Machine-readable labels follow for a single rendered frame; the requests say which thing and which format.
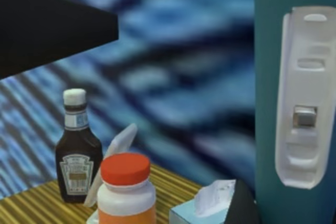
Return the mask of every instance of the orange lid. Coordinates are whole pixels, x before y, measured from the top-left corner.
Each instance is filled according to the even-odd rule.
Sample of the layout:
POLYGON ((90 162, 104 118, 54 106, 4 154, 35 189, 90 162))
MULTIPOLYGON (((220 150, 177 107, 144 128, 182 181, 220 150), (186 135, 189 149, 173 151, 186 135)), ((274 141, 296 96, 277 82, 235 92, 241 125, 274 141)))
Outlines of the orange lid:
POLYGON ((151 162, 138 153, 120 153, 105 158, 100 166, 101 178, 110 185, 130 186, 149 177, 151 162))

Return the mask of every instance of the white jar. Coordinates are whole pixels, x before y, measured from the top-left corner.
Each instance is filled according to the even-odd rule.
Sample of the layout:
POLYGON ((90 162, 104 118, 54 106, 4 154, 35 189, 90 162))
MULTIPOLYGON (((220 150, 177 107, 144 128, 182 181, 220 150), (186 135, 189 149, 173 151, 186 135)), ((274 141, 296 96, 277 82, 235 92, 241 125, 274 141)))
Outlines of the white jar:
POLYGON ((146 156, 115 154, 103 160, 100 171, 104 184, 97 194, 99 224, 156 224, 155 187, 146 156))

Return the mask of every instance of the white slot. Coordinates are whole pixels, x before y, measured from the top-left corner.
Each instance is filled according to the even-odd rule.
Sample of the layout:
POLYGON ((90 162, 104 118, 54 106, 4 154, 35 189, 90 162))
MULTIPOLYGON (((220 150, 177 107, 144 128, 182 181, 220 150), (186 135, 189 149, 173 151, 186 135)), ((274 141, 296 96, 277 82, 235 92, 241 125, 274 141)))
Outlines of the white slot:
POLYGON ((284 16, 275 164, 286 186, 311 189, 325 174, 336 105, 335 49, 336 8, 296 7, 284 16), (295 108, 316 114, 303 110, 297 125, 295 108), (307 127, 312 116, 315 124, 307 127))

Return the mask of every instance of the table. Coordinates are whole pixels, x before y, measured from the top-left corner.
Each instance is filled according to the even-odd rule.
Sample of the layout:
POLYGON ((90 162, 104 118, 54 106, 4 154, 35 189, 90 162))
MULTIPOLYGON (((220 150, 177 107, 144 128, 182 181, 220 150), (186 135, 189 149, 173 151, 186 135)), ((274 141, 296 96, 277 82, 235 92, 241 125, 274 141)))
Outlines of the table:
MULTIPOLYGON (((167 224, 169 209, 188 201, 200 185, 152 165, 150 180, 156 187, 157 224, 167 224)), ((57 181, 31 188, 0 201, 1 224, 84 224, 97 206, 62 201, 57 181)))

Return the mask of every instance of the blue patterned background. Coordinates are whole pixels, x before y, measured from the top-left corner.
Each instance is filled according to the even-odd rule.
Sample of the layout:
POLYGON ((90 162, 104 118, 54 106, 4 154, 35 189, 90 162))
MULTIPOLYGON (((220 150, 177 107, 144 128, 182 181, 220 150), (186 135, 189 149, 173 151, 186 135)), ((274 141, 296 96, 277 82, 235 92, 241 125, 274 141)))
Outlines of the blue patterned background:
POLYGON ((152 162, 253 188, 253 0, 73 1, 118 14, 120 39, 0 82, 0 198, 56 178, 62 92, 78 87, 104 151, 136 123, 152 162))

